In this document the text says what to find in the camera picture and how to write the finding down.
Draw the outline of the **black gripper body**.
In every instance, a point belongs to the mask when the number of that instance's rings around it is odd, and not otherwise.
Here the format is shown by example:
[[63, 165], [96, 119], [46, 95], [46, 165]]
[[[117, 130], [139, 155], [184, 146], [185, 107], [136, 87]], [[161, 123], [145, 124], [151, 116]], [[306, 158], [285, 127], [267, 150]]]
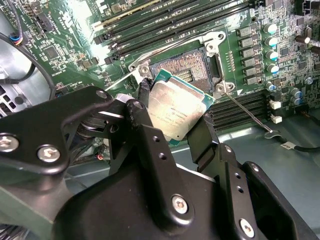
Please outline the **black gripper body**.
[[60, 210], [55, 240], [222, 240], [216, 213], [216, 184], [178, 169], [195, 208], [194, 220], [180, 235], [169, 235], [153, 219], [151, 196], [137, 164], [74, 195]]

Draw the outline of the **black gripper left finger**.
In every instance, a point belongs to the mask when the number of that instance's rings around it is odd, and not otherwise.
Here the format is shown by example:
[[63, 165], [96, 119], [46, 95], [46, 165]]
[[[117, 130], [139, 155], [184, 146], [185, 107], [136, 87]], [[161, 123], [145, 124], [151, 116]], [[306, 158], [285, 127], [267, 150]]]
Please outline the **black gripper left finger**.
[[15, 138], [18, 145], [11, 150], [1, 145], [0, 183], [34, 191], [57, 186], [71, 164], [75, 135], [98, 113], [106, 126], [91, 134], [110, 140], [116, 163], [140, 164], [154, 220], [160, 225], [191, 224], [194, 206], [167, 141], [162, 131], [153, 127], [146, 106], [135, 99], [117, 103], [95, 86], [1, 119], [1, 136]]

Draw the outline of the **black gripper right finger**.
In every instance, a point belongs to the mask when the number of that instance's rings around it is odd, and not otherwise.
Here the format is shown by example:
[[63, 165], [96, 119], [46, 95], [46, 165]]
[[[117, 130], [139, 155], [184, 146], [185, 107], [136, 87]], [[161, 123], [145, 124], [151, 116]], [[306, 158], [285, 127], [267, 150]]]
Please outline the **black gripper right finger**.
[[197, 171], [214, 179], [216, 228], [223, 240], [311, 240], [313, 231], [259, 165], [241, 164], [202, 116], [187, 134]]

